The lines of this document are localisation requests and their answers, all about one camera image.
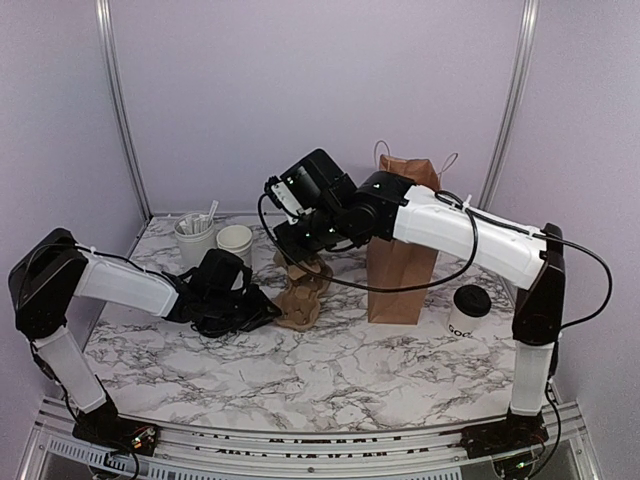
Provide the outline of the brown cardboard cup carrier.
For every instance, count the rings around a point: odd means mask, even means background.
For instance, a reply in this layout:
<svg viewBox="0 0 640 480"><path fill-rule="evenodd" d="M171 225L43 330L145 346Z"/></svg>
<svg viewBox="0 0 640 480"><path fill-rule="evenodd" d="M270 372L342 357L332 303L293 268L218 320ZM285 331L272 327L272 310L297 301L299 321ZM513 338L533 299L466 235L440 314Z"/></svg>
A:
<svg viewBox="0 0 640 480"><path fill-rule="evenodd" d="M274 303L281 310L275 323L298 332L308 331L315 325L321 307L318 294L306 287L283 291Z"/></svg>

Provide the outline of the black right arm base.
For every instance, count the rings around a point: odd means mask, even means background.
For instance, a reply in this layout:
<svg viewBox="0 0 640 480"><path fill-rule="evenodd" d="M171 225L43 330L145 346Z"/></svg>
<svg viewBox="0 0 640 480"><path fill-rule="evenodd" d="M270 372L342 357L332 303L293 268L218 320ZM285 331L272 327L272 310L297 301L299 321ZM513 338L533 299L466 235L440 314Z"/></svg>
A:
<svg viewBox="0 0 640 480"><path fill-rule="evenodd" d="M508 411L504 419L464 427L460 445L469 459L476 459L542 445L548 439L541 413L523 416Z"/></svg>

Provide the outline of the brown paper takeout bag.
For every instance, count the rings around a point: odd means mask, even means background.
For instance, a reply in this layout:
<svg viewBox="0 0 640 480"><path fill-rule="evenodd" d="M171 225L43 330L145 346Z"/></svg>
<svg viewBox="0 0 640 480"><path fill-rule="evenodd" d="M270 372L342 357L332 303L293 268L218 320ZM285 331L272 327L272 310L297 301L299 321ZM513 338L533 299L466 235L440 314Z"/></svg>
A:
<svg viewBox="0 0 640 480"><path fill-rule="evenodd" d="M441 187L443 170L428 159L401 159L388 152L374 153L378 167L414 180L434 191ZM438 252L403 242L374 238L367 247L367 281L373 287L397 288L431 281ZM427 291L368 294L368 321L374 324L413 326L419 322Z"/></svg>

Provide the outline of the single white paper cup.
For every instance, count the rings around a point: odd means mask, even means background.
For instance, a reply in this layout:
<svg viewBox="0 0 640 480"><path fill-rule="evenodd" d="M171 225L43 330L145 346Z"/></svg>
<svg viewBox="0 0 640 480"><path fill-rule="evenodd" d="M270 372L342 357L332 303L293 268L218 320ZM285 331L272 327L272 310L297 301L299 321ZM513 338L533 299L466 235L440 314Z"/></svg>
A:
<svg viewBox="0 0 640 480"><path fill-rule="evenodd" d="M453 305L446 321L447 331L456 338L471 338L484 317L467 315Z"/></svg>

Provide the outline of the white paper cups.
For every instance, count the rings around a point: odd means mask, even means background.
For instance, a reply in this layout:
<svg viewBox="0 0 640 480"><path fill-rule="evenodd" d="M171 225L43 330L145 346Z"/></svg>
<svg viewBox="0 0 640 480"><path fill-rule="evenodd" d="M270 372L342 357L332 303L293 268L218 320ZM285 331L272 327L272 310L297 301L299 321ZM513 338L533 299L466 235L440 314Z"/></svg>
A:
<svg viewBox="0 0 640 480"><path fill-rule="evenodd" d="M244 264L252 268L253 232L245 225L230 225L222 228L216 235L219 249L228 251L239 258Z"/></svg>

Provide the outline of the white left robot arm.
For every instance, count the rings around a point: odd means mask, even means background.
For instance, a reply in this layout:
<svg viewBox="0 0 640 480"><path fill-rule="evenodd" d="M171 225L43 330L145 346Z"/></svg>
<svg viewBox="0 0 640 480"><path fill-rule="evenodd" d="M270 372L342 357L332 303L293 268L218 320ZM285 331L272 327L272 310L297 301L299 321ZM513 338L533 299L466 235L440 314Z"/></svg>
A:
<svg viewBox="0 0 640 480"><path fill-rule="evenodd" d="M88 333L68 323L87 313L95 327L113 304L174 324L186 324L208 338L251 332L281 314L253 281L243 260L210 249L195 267L172 274L80 244L56 228L21 258L8 274L16 329L35 359L84 414L86 426L106 445L125 438L126 423L109 408L109 395L84 356Z"/></svg>

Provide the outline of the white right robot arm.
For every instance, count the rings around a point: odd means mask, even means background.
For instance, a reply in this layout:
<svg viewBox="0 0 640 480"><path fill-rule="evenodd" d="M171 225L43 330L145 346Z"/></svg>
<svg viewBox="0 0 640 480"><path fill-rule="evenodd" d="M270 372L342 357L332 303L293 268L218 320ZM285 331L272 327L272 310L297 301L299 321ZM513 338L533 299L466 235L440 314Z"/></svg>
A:
<svg viewBox="0 0 640 480"><path fill-rule="evenodd" d="M507 221L388 171L356 185L322 149L270 177L264 195L287 216L270 236L290 263L344 241L360 247L379 238L449 254L513 284L511 413L497 423L495 438L515 448L533 433L561 330L566 278L559 228Z"/></svg>

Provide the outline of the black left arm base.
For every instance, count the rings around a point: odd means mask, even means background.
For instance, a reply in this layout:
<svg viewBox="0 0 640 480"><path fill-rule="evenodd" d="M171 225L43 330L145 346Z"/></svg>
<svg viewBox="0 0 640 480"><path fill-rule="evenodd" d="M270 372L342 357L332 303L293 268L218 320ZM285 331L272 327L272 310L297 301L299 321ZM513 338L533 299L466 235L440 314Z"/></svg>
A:
<svg viewBox="0 0 640 480"><path fill-rule="evenodd" d="M152 456L158 443L158 425L124 418L114 402L107 401L97 409L75 416L73 436L96 445Z"/></svg>

